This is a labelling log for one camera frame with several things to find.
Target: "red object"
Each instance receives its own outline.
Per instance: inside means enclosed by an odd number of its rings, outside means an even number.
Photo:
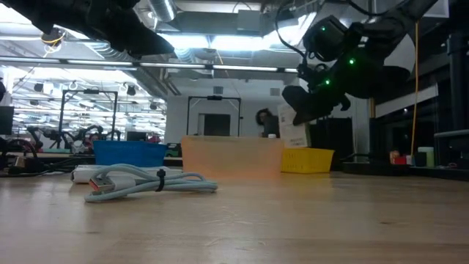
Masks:
[[[147,141],[150,143],[157,143],[157,144],[161,143],[161,139],[159,136],[152,136]]]
[[[90,184],[91,187],[93,187],[93,190],[95,191],[99,191],[100,189],[97,187],[96,183],[93,183],[92,180],[89,180],[88,182]]]
[[[394,158],[395,165],[407,165],[407,159],[405,157]]]

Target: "workbench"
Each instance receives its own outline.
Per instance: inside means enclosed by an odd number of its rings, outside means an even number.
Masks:
[[[16,155],[16,156],[22,157],[24,156],[24,153],[8,153],[8,155]],[[27,153],[26,156],[32,157],[33,155],[32,153]],[[37,157],[47,163],[60,162],[68,158],[77,158],[77,156],[74,156],[69,153],[38,153]],[[79,157],[85,158],[89,164],[93,164],[95,162],[94,155],[82,155]],[[165,157],[163,165],[164,166],[182,166],[182,158]]]
[[[69,175],[0,179],[2,263],[469,263],[469,185],[219,178],[214,194],[85,203]]]

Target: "yellow bin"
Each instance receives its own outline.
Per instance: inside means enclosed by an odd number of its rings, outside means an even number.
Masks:
[[[334,150],[284,149],[281,171],[305,174],[329,172],[333,154]]]

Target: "blue bin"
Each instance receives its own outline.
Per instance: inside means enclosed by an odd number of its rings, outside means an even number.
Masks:
[[[126,141],[93,142],[97,165],[130,164],[139,167],[163,166],[165,144]]]

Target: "computer screen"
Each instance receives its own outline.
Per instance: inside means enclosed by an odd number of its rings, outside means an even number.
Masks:
[[[147,132],[128,131],[126,140],[145,142],[147,140]]]
[[[15,107],[0,106],[0,135],[11,135]]]

